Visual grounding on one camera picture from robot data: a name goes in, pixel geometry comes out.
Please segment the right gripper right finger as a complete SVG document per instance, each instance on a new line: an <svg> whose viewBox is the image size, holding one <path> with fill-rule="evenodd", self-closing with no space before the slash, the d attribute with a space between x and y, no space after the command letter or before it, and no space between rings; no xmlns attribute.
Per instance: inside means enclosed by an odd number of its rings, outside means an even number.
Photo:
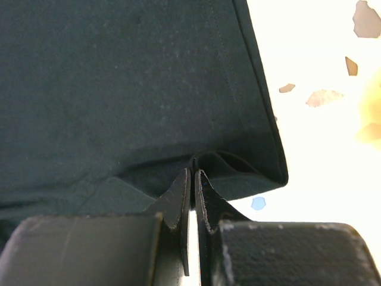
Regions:
<svg viewBox="0 0 381 286"><path fill-rule="evenodd" d="M361 235L344 223L256 222L195 174L202 285L379 285Z"/></svg>

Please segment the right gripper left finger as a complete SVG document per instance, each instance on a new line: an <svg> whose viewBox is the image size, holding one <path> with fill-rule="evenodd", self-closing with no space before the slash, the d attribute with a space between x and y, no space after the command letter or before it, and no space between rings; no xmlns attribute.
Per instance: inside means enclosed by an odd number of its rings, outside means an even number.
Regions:
<svg viewBox="0 0 381 286"><path fill-rule="evenodd" d="M2 285L179 285L189 275L191 172L144 212L35 216L1 254Z"/></svg>

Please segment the black t shirt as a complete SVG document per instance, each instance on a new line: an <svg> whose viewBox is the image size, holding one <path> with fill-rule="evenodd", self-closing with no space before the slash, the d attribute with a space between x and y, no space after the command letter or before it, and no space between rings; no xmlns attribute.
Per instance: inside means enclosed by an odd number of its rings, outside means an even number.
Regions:
<svg viewBox="0 0 381 286"><path fill-rule="evenodd" d="M37 215L141 212L183 169L288 182L246 1L2 1L1 244Z"/></svg>

